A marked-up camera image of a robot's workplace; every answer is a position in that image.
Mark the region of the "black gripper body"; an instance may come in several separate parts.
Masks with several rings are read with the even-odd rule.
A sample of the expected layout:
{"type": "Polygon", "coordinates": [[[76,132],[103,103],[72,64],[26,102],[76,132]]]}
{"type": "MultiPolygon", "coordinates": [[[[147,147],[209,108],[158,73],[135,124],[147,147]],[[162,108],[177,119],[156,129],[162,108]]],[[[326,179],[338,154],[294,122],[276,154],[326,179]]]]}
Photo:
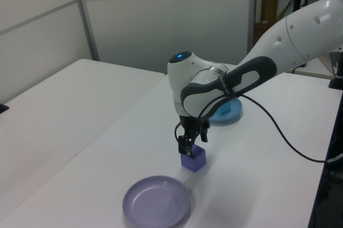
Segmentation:
{"type": "Polygon", "coordinates": [[[192,117],[192,116],[179,116],[181,126],[184,128],[184,130],[196,130],[201,131],[204,129],[210,128],[210,121],[205,118],[198,118],[198,117],[192,117]]]}

